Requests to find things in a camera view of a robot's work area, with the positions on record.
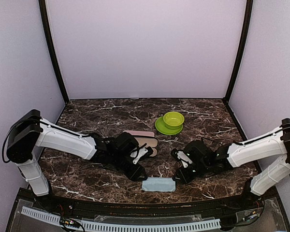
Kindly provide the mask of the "black table front rail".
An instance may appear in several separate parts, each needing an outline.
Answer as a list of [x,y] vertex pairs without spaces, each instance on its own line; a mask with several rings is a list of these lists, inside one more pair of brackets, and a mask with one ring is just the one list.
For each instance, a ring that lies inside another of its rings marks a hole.
[[167,204],[125,204],[125,203],[99,203],[83,201],[58,196],[34,197],[31,195],[33,205],[48,212],[63,213],[64,216],[76,218],[94,218],[95,216],[111,217],[180,217],[201,215],[203,218],[226,218],[235,222],[235,214],[242,210],[257,209],[261,212],[265,206],[263,197],[237,195],[190,203]]

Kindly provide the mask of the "right black frame post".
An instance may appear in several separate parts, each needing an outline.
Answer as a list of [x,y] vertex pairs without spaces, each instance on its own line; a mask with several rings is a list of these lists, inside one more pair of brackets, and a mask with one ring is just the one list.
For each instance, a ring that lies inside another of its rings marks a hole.
[[223,102],[228,105],[235,87],[236,79],[239,74],[242,58],[244,55],[244,50],[246,46],[248,31],[249,31],[249,25],[252,15],[252,9],[253,9],[253,0],[247,0],[246,1],[246,7],[245,7],[245,14],[244,14],[244,20],[243,20],[243,26],[241,30],[241,36],[239,40],[239,45],[235,57],[235,62],[233,66],[233,70],[231,73],[230,81],[228,84],[228,88],[225,94],[225,97],[223,98]]

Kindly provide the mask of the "green plate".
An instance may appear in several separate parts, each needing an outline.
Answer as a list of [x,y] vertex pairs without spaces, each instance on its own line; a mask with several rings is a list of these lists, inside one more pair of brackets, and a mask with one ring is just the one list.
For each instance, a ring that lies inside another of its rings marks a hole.
[[170,128],[166,127],[166,124],[163,121],[163,117],[161,116],[155,121],[155,128],[158,132],[160,132],[164,135],[176,135],[182,131],[183,125],[181,125],[177,129],[170,129]]

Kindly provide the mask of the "green bowl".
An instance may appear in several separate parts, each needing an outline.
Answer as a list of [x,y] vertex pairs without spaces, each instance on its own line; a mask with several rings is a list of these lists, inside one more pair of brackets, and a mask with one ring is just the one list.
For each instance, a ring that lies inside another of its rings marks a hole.
[[183,125],[185,118],[179,112],[167,112],[163,116],[163,121],[167,128],[171,130],[176,130],[176,129],[179,129]]

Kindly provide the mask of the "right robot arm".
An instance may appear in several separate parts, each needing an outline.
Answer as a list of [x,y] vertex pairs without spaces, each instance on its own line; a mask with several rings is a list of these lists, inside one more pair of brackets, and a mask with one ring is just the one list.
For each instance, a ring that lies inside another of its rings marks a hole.
[[276,160],[247,182],[247,191],[237,198],[237,206],[247,210],[268,189],[290,177],[290,119],[272,131],[242,142],[222,145],[217,150],[206,146],[203,139],[189,142],[184,149],[173,149],[171,155],[182,163],[173,180],[188,184],[196,178],[217,175],[246,163],[276,156]]

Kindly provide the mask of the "black sunglasses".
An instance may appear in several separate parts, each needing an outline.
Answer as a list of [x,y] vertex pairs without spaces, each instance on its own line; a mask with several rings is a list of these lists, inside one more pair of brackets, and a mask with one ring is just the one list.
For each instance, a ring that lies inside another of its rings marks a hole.
[[223,143],[206,137],[201,137],[201,141],[208,149],[213,151],[216,151],[218,148],[223,146]]

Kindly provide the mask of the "black frame post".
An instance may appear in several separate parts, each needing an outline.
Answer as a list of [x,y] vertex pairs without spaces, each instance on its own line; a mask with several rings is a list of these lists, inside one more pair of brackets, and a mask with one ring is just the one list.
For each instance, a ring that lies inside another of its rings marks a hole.
[[225,94],[225,97],[223,98],[223,102],[228,105],[235,87],[236,79],[239,74],[242,58],[244,55],[244,50],[246,46],[248,31],[249,31],[249,25],[252,15],[252,9],[253,9],[253,0],[247,0],[246,1],[246,7],[245,7],[245,14],[244,14],[244,20],[243,20],[243,26],[241,30],[241,36],[239,40],[239,45],[235,57],[235,62],[233,66],[233,70],[231,73],[230,81],[228,84],[228,88]]
[[64,80],[60,71],[59,62],[58,62],[56,51],[55,51],[55,46],[54,46],[54,42],[52,38],[52,32],[50,28],[48,13],[47,13],[46,1],[38,0],[38,3],[39,3],[40,15],[41,15],[41,20],[42,20],[42,25],[43,25],[43,30],[44,30],[44,36],[45,36],[49,56],[51,59],[52,67],[55,73],[56,81],[57,81],[61,96],[64,100],[64,103],[67,104],[70,101],[70,99],[68,97],[68,93],[64,84]]

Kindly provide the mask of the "pink glasses case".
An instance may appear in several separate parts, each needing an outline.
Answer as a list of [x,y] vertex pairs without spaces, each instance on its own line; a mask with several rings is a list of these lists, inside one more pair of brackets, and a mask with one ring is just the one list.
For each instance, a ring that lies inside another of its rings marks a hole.
[[131,134],[132,136],[155,137],[155,134],[152,131],[124,130],[124,132],[127,132]]

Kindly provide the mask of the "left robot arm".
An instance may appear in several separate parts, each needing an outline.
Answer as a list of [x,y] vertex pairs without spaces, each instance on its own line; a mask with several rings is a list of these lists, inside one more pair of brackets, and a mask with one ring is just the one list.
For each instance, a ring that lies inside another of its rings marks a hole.
[[143,155],[143,146],[128,132],[117,137],[103,138],[97,133],[88,135],[57,126],[33,109],[9,129],[1,150],[4,163],[12,162],[29,183],[39,202],[48,211],[58,207],[51,186],[33,154],[35,147],[45,147],[76,155],[84,160],[111,164],[131,181],[143,181],[147,174],[143,166],[133,161],[133,153]]

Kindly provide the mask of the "left black frame post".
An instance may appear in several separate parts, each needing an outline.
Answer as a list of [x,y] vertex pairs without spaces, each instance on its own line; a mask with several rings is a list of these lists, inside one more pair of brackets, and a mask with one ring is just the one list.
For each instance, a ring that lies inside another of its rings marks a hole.
[[42,20],[42,25],[43,25],[43,30],[44,30],[44,36],[45,36],[49,56],[51,59],[52,67],[55,73],[56,81],[57,81],[61,96],[64,100],[64,103],[67,104],[70,101],[70,99],[68,97],[68,93],[64,84],[64,80],[60,71],[59,62],[58,62],[56,51],[55,51],[55,46],[54,46],[54,42],[52,38],[52,32],[50,28],[48,13],[47,13],[46,1],[38,0],[38,3],[39,3],[40,15],[41,15],[41,20]]

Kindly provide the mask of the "black glasses case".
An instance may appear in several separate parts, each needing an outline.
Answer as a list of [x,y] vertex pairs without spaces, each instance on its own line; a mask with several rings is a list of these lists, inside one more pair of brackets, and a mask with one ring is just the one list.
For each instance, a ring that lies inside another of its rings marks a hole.
[[152,148],[153,153],[150,155],[151,158],[157,155],[157,149],[156,149],[156,147],[158,146],[157,138],[149,137],[149,136],[134,136],[134,138],[137,140],[139,147]]

